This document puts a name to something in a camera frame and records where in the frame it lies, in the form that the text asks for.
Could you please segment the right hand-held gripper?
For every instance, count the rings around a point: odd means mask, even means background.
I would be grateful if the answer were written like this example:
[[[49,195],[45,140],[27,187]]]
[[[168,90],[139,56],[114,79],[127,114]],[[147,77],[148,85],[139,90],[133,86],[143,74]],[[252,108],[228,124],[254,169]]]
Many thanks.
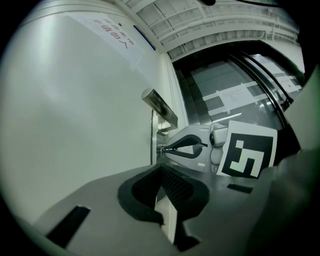
[[[231,120],[228,126],[188,125],[165,145],[165,156],[188,169],[204,172],[211,143],[212,172],[220,176],[257,179],[263,169],[274,165],[278,131],[273,128]],[[182,147],[201,145],[194,153]]]

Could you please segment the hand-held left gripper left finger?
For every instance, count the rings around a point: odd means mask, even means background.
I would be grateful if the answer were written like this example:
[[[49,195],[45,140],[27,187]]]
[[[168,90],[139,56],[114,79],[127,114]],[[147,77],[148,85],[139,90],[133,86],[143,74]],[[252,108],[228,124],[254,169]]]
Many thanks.
[[[178,249],[160,225],[139,221],[121,207],[117,194],[122,183],[151,166],[95,179],[46,210],[34,227],[47,235],[74,207],[90,209],[66,250],[79,256],[173,256]]]

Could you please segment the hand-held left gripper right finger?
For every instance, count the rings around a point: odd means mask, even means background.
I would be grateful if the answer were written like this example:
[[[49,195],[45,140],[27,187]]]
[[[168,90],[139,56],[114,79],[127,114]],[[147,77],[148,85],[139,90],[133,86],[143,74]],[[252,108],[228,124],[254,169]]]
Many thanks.
[[[267,206],[272,169],[259,179],[164,164],[159,171],[161,186],[177,211],[174,243],[160,243],[160,255],[244,255]]]

